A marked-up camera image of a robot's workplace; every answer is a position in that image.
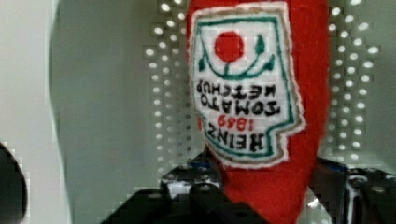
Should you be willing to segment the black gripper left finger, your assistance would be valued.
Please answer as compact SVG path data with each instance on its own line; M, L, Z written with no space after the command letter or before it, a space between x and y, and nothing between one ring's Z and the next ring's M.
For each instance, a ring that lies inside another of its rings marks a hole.
M202 153L141 189L101 224L268 224L246 203L224 193L215 159Z

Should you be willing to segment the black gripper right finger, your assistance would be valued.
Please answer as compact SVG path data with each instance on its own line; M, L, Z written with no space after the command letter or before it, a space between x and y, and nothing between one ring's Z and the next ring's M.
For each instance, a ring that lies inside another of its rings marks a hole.
M395 175L317 157L309 188L333 224L396 224Z

